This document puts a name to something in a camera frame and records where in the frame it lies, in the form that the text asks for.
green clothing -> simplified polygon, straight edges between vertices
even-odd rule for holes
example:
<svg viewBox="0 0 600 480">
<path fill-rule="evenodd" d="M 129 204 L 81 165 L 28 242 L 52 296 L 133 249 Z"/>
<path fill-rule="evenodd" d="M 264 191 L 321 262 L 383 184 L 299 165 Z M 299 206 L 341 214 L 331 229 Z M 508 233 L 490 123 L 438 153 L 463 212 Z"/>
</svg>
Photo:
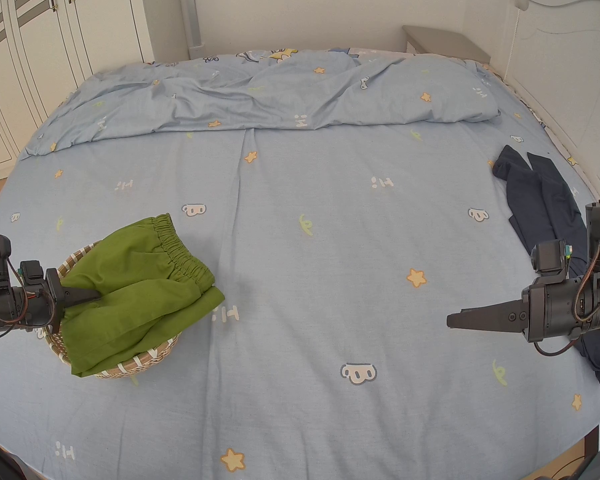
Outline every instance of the green clothing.
<svg viewBox="0 0 600 480">
<path fill-rule="evenodd" d="M 214 282 L 169 214 L 113 232 L 61 281 L 102 294 L 65 311 L 61 333 L 71 373 L 99 373 L 173 338 L 224 300 Z"/>
</svg>

orange star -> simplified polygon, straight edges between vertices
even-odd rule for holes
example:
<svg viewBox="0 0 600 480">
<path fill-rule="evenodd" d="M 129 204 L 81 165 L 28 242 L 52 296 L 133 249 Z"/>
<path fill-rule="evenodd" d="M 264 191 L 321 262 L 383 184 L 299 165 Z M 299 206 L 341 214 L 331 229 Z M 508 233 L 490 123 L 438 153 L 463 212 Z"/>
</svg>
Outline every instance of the orange star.
<svg viewBox="0 0 600 480">
<path fill-rule="evenodd" d="M 231 448 L 226 449 L 226 455 L 220 457 L 220 460 L 224 462 L 227 471 L 234 473 L 236 469 L 245 469 L 244 465 L 244 453 L 235 453 Z"/>
<path fill-rule="evenodd" d="M 410 269 L 409 275 L 407 276 L 407 281 L 410 281 L 416 288 L 420 288 L 421 284 L 427 283 L 427 280 L 424 277 L 424 272 L 422 270 L 414 269 Z"/>
<path fill-rule="evenodd" d="M 580 408 L 582 407 L 582 396 L 580 395 L 574 395 L 573 396 L 573 402 L 571 402 L 571 406 L 576 409 L 576 411 L 579 411 Z"/>
</svg>

nightstand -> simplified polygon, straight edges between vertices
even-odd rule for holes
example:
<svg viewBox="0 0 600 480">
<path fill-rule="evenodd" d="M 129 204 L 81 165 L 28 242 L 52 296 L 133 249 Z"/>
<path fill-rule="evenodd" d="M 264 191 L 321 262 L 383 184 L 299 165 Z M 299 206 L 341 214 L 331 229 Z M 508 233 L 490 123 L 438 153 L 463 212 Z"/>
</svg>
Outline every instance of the nightstand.
<svg viewBox="0 0 600 480">
<path fill-rule="evenodd" d="M 409 53 L 437 53 L 446 57 L 475 60 L 481 64 L 488 64 L 491 60 L 488 53 L 458 32 L 411 25 L 404 25 L 402 30 L 407 36 Z"/>
</svg>

white wardrobe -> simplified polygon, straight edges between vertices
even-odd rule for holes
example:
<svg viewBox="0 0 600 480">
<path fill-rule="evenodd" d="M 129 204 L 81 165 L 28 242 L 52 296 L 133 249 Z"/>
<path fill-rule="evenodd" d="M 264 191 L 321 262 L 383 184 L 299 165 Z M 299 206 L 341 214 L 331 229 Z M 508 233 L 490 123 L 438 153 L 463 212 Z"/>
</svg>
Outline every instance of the white wardrobe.
<svg viewBox="0 0 600 480">
<path fill-rule="evenodd" d="M 92 74 L 188 58 L 180 0 L 0 0 L 0 178 Z"/>
</svg>

white wall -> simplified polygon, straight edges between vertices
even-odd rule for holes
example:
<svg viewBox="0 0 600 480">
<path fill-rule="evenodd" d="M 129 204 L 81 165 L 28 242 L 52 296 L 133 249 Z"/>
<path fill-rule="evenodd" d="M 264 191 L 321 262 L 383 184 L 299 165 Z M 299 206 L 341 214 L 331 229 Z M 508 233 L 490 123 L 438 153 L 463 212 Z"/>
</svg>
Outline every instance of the white wall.
<svg viewBox="0 0 600 480">
<path fill-rule="evenodd" d="M 207 55 L 251 49 L 404 51 L 405 24 L 462 31 L 466 0 L 196 0 Z"/>
<path fill-rule="evenodd" d="M 463 33 L 492 57 L 500 43 L 507 0 L 466 0 Z"/>
</svg>

